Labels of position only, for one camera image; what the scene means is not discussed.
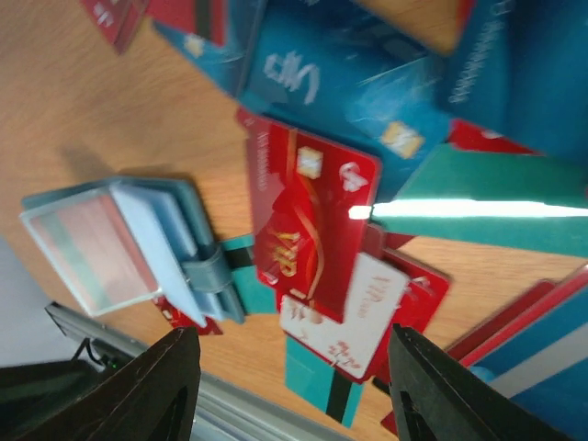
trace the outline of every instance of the white card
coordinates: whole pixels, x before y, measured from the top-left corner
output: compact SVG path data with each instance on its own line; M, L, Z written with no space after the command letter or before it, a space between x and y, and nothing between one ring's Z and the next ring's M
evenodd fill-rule
M136 200L142 200L145 203L151 205L153 214L156 216L160 223L160 227L164 232L168 246L171 247L175 258L187 260L194 258L197 252L196 244L190 235L189 229L181 215L181 211L177 206L177 202L172 195L169 195L162 191L155 191L146 188L132 187L121 184L110 186L113 197L119 205L120 212L127 220L130 228L132 229L133 222L130 222L128 218L135 220L136 216L140 217L139 213L135 212L136 202L129 205L129 199L135 198ZM140 241L137 235L144 233L144 228L133 231L137 242ZM165 296L170 302L183 313L186 313L182 308L175 305L170 297L170 294L165 293ZM216 293L214 292L192 292L192 297L196 299L200 312L210 318L218 321L225 319L225 314L221 307L221 302Z
M124 186L111 186L110 192L165 297L194 322L206 326L202 310L186 283L151 204L127 192Z
M360 253L347 291L343 323L284 296L280 326L354 379L362 379L408 282L398 269Z

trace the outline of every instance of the red bank card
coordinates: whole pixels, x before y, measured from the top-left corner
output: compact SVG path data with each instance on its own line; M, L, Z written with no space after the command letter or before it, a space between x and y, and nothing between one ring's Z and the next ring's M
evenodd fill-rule
M141 23L149 0L81 0L107 41L124 52Z
M227 0L151 0L147 14L166 26L223 46Z
M437 294L425 289L417 283L414 283L414 281L410 282L404 296L402 296L400 308L396 310L390 322L390 329L385 336L385 349L388 349L392 324L398 323L402 326L410 326L422 334L429 322L433 319L435 312L439 309L441 301L446 294L447 290ZM381 363L378 368L375 369L374 375L381 382L385 384L390 383L390 365L387 353L385 353L384 356L375 358L380 359Z
M263 283L336 322L367 220L349 210L372 204L379 161L240 109L254 256Z
M449 141L458 149L471 152L537 155L520 144L460 119L454 119Z

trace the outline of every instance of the card stack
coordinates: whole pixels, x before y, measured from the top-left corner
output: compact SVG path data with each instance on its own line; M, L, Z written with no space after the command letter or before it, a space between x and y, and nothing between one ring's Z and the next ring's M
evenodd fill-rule
M362 214L377 158L244 109L237 119L248 133L257 276L288 336L287 386L349 426L362 385L390 371L391 325L424 331L449 279L397 250L412 236Z
M155 299L170 320L174 307L182 312L174 320L202 328L208 319L243 322L231 270L188 182L117 176L23 205L21 220L88 314Z
M588 5L557 0L463 0L464 31L436 90L437 104L496 139L588 164L582 53Z
M363 6L228 0L228 10L223 48L155 28L248 110L376 156L376 201L390 201L447 138L450 118L434 105L440 58Z
M275 314L274 291L257 280L253 262L253 235L247 234L220 243L224 257L232 272L232 285L235 288L245 316L254 314ZM195 326L198 335L223 335L219 324L210 317L206 326L200 326L172 305L165 296L153 299L165 319L173 327Z
M538 281L446 351L504 397L571 439L588 439L587 311L584 266L560 283ZM381 423L396 433L393 413Z

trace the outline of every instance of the wood grain surface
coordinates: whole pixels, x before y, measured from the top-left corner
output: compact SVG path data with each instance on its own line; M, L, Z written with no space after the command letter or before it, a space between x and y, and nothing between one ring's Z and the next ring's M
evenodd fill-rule
M455 45L457 0L365 3L439 51ZM129 52L117 57L74 0L1 2L0 233L50 297L77 308L18 220L19 201L28 194L121 170L188 173L220 238L250 232L243 132L233 120L235 109L149 23ZM582 263L426 238L403 251L455 279L426 333L439 345L538 279L560 279ZM169 330L150 303L102 319L148 343ZM351 430L285 388L285 339L277 317L256 316L244 326L224 322L221 327L224 336L201 339L203 369L354 439L393 439L379 426L390 400L369 384Z

